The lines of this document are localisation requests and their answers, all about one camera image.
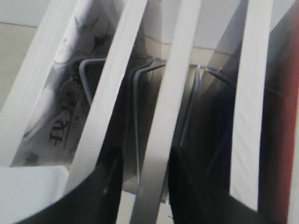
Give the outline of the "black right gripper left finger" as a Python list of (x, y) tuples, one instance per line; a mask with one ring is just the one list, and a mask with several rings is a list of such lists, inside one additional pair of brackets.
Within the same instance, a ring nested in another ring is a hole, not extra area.
[(114, 224), (123, 182), (123, 155), (118, 147), (99, 157), (94, 171), (71, 192), (22, 224)]

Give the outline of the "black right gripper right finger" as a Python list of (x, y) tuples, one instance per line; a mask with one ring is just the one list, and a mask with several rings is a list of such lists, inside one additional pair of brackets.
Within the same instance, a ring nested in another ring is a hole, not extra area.
[(176, 224), (274, 224), (275, 221), (234, 199), (191, 161), (181, 147), (171, 148), (168, 187)]

